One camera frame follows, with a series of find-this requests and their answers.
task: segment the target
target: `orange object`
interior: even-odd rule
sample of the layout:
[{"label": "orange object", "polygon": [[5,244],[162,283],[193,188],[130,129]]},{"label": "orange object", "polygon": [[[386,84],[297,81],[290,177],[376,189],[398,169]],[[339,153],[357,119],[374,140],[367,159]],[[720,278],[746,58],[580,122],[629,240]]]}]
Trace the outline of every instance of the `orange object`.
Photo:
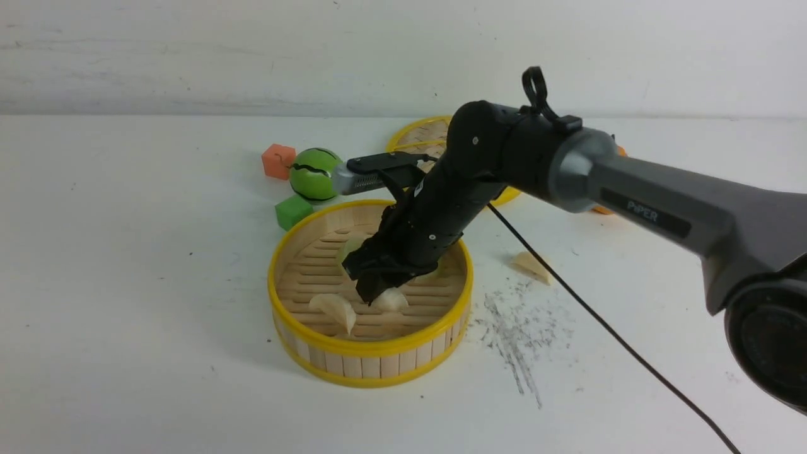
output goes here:
[{"label": "orange object", "polygon": [[[627,155],[628,155],[627,153],[625,153],[625,149],[624,149],[624,148],[620,147],[619,145],[617,145],[617,147],[619,148],[619,155],[620,155],[620,156],[627,156]],[[607,209],[606,207],[601,207],[601,206],[599,206],[599,205],[597,205],[597,206],[595,206],[594,208],[592,208],[592,211],[594,211],[594,212],[598,212],[599,214],[605,214],[605,215],[611,215],[611,214],[613,214],[613,211],[611,211],[611,210]]]},{"label": "orange object", "polygon": [[261,155],[263,173],[276,179],[289,179],[289,169],[295,162],[297,152],[290,146],[272,144]]}]

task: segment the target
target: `white wall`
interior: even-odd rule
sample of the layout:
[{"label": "white wall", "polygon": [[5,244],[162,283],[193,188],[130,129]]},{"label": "white wall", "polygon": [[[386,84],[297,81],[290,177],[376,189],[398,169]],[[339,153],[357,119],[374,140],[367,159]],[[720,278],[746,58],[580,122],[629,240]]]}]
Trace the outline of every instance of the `white wall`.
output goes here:
[{"label": "white wall", "polygon": [[804,0],[2,0],[0,111],[807,117]]}]

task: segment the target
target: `green foam cube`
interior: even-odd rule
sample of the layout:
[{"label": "green foam cube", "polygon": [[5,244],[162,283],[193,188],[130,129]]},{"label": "green foam cube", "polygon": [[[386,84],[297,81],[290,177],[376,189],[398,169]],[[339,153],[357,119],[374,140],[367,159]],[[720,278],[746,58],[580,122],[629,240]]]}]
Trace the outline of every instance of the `green foam cube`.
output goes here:
[{"label": "green foam cube", "polygon": [[297,194],[274,205],[274,214],[278,217],[278,225],[287,232],[313,212],[314,207]]}]

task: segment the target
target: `black cable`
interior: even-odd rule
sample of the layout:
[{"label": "black cable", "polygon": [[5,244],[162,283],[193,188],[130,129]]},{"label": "black cable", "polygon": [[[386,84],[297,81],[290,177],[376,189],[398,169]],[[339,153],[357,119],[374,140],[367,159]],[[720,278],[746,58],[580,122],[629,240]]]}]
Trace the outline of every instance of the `black cable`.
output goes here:
[{"label": "black cable", "polygon": [[628,353],[630,353],[631,356],[633,356],[634,359],[636,359],[642,366],[644,366],[645,369],[647,369],[648,372],[653,374],[653,376],[656,377],[656,380],[660,381],[662,383],[662,385],[666,386],[667,389],[672,391],[673,394],[675,394],[679,399],[681,399],[681,401],[683,403],[687,404],[687,406],[689,407],[690,410],[694,411],[695,414],[700,416],[700,418],[703,419],[704,422],[706,422],[706,424],[708,424],[709,427],[712,428],[714,433],[717,434],[718,437],[720,437],[720,439],[723,441],[723,443],[725,443],[725,445],[729,449],[729,451],[731,451],[733,454],[742,454],[740,452],[740,450],[737,449],[736,446],[734,446],[734,443],[731,443],[731,440],[729,439],[729,437],[726,436],[726,434],[723,433],[723,430],[721,430],[721,428],[706,413],[704,413],[703,410],[698,408],[698,406],[695,405],[694,402],[689,400],[689,397],[686,397],[684,395],[684,393],[681,393],[678,390],[678,388],[676,388],[672,383],[670,383],[669,380],[664,378],[664,376],[661,375],[661,373],[659,373],[659,371],[655,370],[655,368],[653,366],[651,366],[647,361],[645,361],[645,359],[642,358],[642,356],[639,355],[633,349],[633,347],[631,347],[619,334],[617,334],[617,332],[605,320],[603,320],[603,318],[600,317],[600,315],[597,312],[595,312],[595,310],[592,309],[591,306],[589,306],[588,304],[586,304],[585,301],[583,301],[583,298],[581,298],[577,294],[577,292],[572,290],[572,288],[569,286],[569,284],[567,284],[566,281],[563,280],[563,278],[561,278],[560,275],[558,275],[558,273],[556,273],[555,270],[553,270],[552,267],[544,259],[542,259],[540,255],[538,255],[537,252],[535,252],[535,250],[529,245],[527,240],[525,240],[524,237],[522,237],[521,234],[518,233],[516,228],[513,227],[507,219],[504,219],[504,216],[502,216],[502,214],[499,212],[499,210],[494,208],[493,205],[491,205],[491,204],[488,204],[487,207],[489,209],[491,209],[493,214],[495,214],[496,217],[499,218],[499,221],[502,221],[502,224],[504,224],[504,226],[507,227],[510,230],[510,233],[512,233],[513,236],[515,236],[518,239],[518,241],[520,241],[521,244],[524,245],[525,248],[527,248],[529,253],[532,254],[533,257],[535,257],[535,259],[538,262],[540,262],[541,265],[543,265],[544,268],[546,268],[546,270],[555,279],[558,280],[558,282],[563,286],[563,288],[565,288],[566,291],[569,292],[571,297],[575,298],[575,300],[577,300],[577,302],[580,303],[581,306],[583,306],[583,309],[586,309],[586,312],[591,314],[591,316],[594,317],[594,319],[597,320],[597,322],[600,323],[600,325],[603,328],[605,328],[605,330],[608,331],[608,333],[611,334],[613,336],[613,338],[616,339],[617,342],[619,342],[620,345],[622,345],[622,347],[625,348],[628,351]]}]

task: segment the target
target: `robotic arm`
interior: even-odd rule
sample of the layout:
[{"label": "robotic arm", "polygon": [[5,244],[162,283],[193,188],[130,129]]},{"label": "robotic arm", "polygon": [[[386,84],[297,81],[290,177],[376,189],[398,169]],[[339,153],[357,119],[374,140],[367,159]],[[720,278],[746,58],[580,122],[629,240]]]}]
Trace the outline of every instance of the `robotic arm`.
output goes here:
[{"label": "robotic arm", "polygon": [[554,114],[538,67],[522,82],[529,107],[460,107],[428,174],[415,166],[427,156],[406,153],[337,168],[340,193],[386,186],[396,199],[343,262],[362,299],[433,271],[506,186],[568,212],[603,205],[701,257],[706,309],[725,309],[735,359],[763,390],[807,414],[807,195],[620,156],[606,132]]}]

